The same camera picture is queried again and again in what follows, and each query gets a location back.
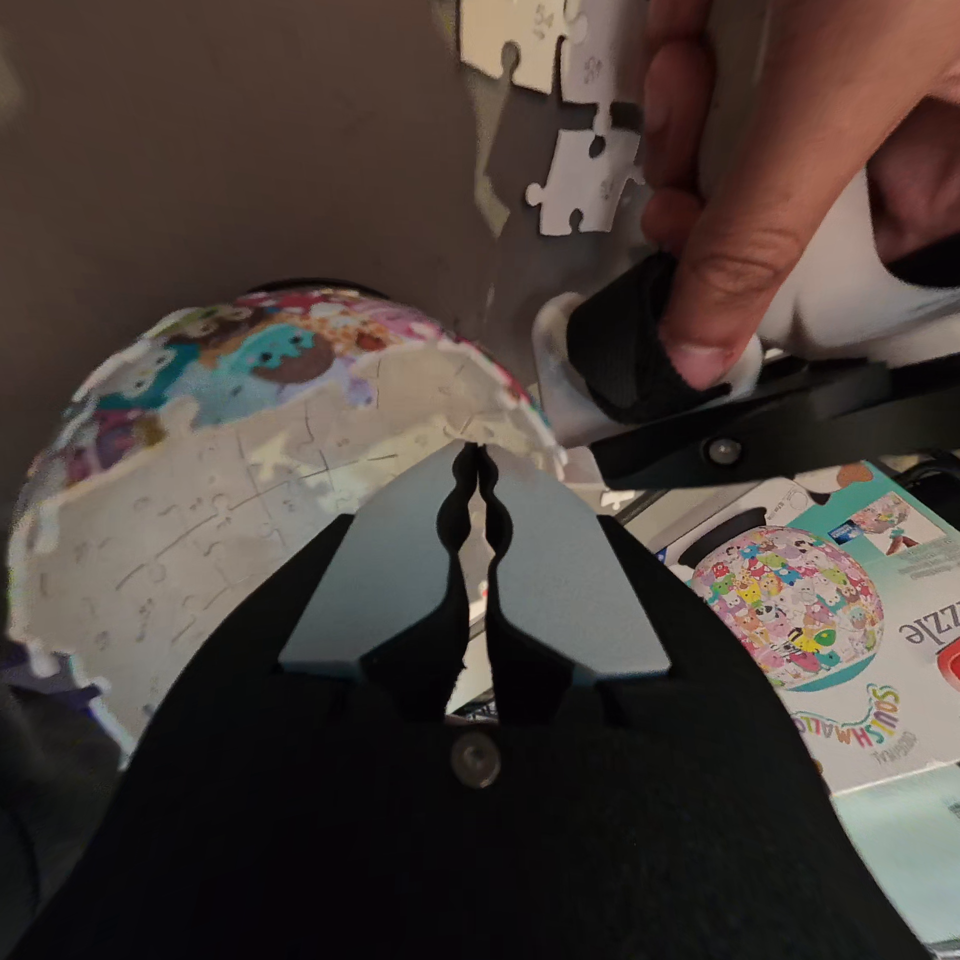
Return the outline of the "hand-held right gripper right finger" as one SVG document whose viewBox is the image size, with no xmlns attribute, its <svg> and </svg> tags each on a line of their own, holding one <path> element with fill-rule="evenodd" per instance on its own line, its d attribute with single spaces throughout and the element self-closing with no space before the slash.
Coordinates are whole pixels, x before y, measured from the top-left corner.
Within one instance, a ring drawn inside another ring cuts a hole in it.
<svg viewBox="0 0 960 960">
<path fill-rule="evenodd" d="M 670 658 L 597 513 L 503 447 L 481 447 L 478 470 L 490 612 L 572 666 L 578 682 L 665 676 Z"/>
</svg>

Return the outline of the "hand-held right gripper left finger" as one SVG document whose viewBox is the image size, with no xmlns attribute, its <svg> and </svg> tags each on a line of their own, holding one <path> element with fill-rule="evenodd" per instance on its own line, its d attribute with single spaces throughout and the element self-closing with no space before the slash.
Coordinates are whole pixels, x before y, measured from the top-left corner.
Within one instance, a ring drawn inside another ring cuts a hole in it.
<svg viewBox="0 0 960 960">
<path fill-rule="evenodd" d="M 457 680 L 470 642 L 459 553 L 471 531 L 478 451 L 451 441 L 357 511 L 279 655 L 284 669 Z"/>
</svg>

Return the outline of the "person's left hand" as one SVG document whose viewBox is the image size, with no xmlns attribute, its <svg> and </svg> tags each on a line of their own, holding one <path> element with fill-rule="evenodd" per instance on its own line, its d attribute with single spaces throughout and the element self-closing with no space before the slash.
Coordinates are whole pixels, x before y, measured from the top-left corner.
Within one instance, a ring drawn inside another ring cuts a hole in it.
<svg viewBox="0 0 960 960">
<path fill-rule="evenodd" d="M 697 192 L 714 91 L 712 2 L 651 2 L 646 238 L 678 258 L 659 335 L 698 391 L 744 352 L 852 178 L 869 171 L 894 263 L 958 234 L 959 4 L 773 2 L 759 95 L 710 198 Z"/>
</svg>

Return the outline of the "puzzle box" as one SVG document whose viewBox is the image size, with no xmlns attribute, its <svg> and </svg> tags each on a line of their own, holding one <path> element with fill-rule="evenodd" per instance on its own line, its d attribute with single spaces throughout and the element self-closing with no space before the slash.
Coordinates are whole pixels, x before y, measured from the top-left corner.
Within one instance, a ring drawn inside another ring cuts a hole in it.
<svg viewBox="0 0 960 960">
<path fill-rule="evenodd" d="M 650 541 L 776 690 L 873 877 L 958 958 L 958 528 L 879 462 L 715 489 Z"/>
</svg>

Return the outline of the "person's dark grey hoodie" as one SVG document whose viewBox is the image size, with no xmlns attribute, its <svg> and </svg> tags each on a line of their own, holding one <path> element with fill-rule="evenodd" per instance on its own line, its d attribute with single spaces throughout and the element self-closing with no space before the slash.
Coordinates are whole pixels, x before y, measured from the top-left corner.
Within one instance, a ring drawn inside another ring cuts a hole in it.
<svg viewBox="0 0 960 960">
<path fill-rule="evenodd" d="M 94 715 L 96 684 L 67 657 L 39 676 L 28 649 L 1 644 L 1 956 L 64 884 L 119 780 L 122 751 Z"/>
</svg>

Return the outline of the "colourful puzzle ball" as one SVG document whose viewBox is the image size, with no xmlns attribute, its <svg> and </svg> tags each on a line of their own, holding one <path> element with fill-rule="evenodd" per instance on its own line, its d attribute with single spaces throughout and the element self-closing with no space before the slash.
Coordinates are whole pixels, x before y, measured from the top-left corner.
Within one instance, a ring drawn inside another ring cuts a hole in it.
<svg viewBox="0 0 960 960">
<path fill-rule="evenodd" d="M 217 624 L 338 516 L 453 441 L 563 478 L 537 402 L 384 295 L 242 294 L 110 356 L 35 458 L 10 526 L 7 634 L 67 658 L 121 766 Z"/>
</svg>

